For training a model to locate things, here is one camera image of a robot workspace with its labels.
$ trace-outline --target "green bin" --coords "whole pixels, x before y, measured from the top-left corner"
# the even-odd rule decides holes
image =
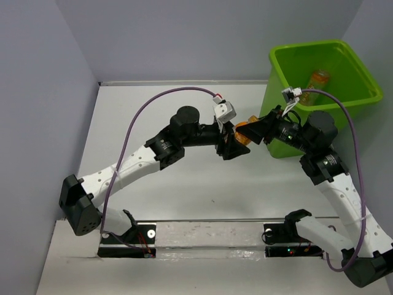
[[[279,104],[284,108],[286,102],[281,91],[289,86],[306,88],[312,73],[317,69],[330,73],[330,80],[323,90],[337,97],[351,117],[355,117],[367,105],[382,99],[379,85],[352,48],[341,40],[277,46],[270,51],[269,58],[272,69],[261,117]],[[339,130],[348,124],[340,107],[323,95],[318,96],[314,106],[298,103],[293,110],[299,114],[302,123],[306,122],[311,112],[325,111],[332,115]],[[274,158],[302,155],[302,152],[278,140],[273,140],[268,150]]]

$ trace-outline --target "bin rim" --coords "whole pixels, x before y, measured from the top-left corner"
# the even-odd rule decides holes
[[[304,43],[295,43],[295,44],[286,44],[286,45],[275,46],[270,50],[270,53],[269,53],[270,63],[273,67],[272,70],[275,70],[277,72],[279,80],[280,80],[281,84],[284,86],[284,88],[288,88],[290,86],[293,88],[299,87],[298,85],[289,85],[288,84],[287,79],[285,78],[284,73],[282,72],[282,69],[278,63],[277,58],[276,58],[276,51],[282,50],[282,49],[293,48],[293,47],[306,47],[306,46],[311,46],[311,45],[322,45],[322,44],[332,44],[332,43],[339,44],[339,45],[343,46],[345,48],[345,50],[348,51],[350,57],[353,59],[355,64],[358,66],[359,70],[362,72],[362,75],[368,80],[370,85],[372,85],[372,87],[374,88],[374,91],[376,93],[375,96],[370,97],[370,98],[343,102],[343,105],[346,108],[348,108],[348,107],[352,107],[352,106],[373,104],[373,103],[377,103],[380,100],[382,100],[383,91],[382,91],[381,87],[378,85],[378,83],[376,82],[376,80],[373,78],[373,76],[371,75],[369,70],[363,64],[362,60],[357,56],[355,51],[353,51],[353,49],[351,48],[351,46],[349,46],[349,44],[347,42],[339,40],[339,39],[331,39],[331,40],[324,40],[324,41],[304,42]],[[340,108],[340,106],[336,103],[323,104],[320,106],[304,106],[304,105],[298,103],[296,105],[296,108],[298,108],[302,111],[311,112],[311,111],[323,111],[323,110],[328,110],[328,109],[338,109],[338,108]]]

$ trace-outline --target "orange object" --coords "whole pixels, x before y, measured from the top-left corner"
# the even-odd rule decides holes
[[[246,122],[246,121],[243,121],[243,122],[237,123],[236,126],[235,126],[235,129],[236,129],[237,127],[244,126],[244,125],[247,125],[247,124],[249,124],[249,123],[256,122],[256,121],[258,121],[258,118],[257,118],[256,116],[253,115],[253,116],[251,116],[251,117],[248,119],[247,122]],[[237,141],[239,141],[241,144],[243,144],[243,145],[245,145],[245,146],[247,146],[247,145],[251,142],[251,140],[249,140],[247,137],[245,137],[244,135],[240,134],[239,132],[236,132],[236,133],[235,133],[235,138],[236,138]]]

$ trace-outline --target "wall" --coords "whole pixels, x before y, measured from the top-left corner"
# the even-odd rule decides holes
[[[383,229],[393,237],[392,160],[393,151],[393,1],[365,0],[344,35],[344,40],[357,52],[384,91],[383,101],[369,107],[357,118],[367,206]],[[349,130],[337,142],[345,161],[355,173]],[[393,290],[393,275],[387,279]]]
[[[275,45],[340,39],[362,0],[56,0],[99,81],[267,79]]]
[[[53,0],[0,1],[0,286],[35,294],[98,86]]]

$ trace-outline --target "bottle inside green bin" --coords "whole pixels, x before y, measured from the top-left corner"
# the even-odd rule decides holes
[[[323,69],[317,69],[311,75],[311,78],[306,88],[322,90],[323,88],[325,88],[329,79],[330,79],[329,72]],[[299,103],[301,103],[304,106],[314,106],[318,96],[319,96],[318,93],[306,92],[300,97]]]

